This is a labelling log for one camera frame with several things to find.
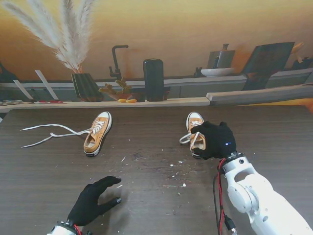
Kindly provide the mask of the right robot hand black glove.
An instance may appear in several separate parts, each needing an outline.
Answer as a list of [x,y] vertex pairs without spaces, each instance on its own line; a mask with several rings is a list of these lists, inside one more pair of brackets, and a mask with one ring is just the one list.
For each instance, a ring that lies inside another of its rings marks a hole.
[[212,124],[208,121],[191,129],[192,134],[201,133],[205,138],[205,148],[196,147],[192,150],[192,156],[196,159],[203,158],[227,158],[232,153],[237,152],[237,145],[233,132],[226,122],[219,125]]

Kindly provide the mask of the left robot hand black glove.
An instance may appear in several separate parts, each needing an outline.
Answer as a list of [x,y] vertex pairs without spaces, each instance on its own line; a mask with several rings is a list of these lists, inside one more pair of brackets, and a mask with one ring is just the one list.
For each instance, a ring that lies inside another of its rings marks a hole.
[[120,197],[116,197],[101,205],[98,204],[100,195],[104,193],[108,187],[119,184],[120,182],[121,179],[119,178],[107,176],[92,184],[86,185],[70,211],[67,220],[76,226],[83,227],[120,204]]

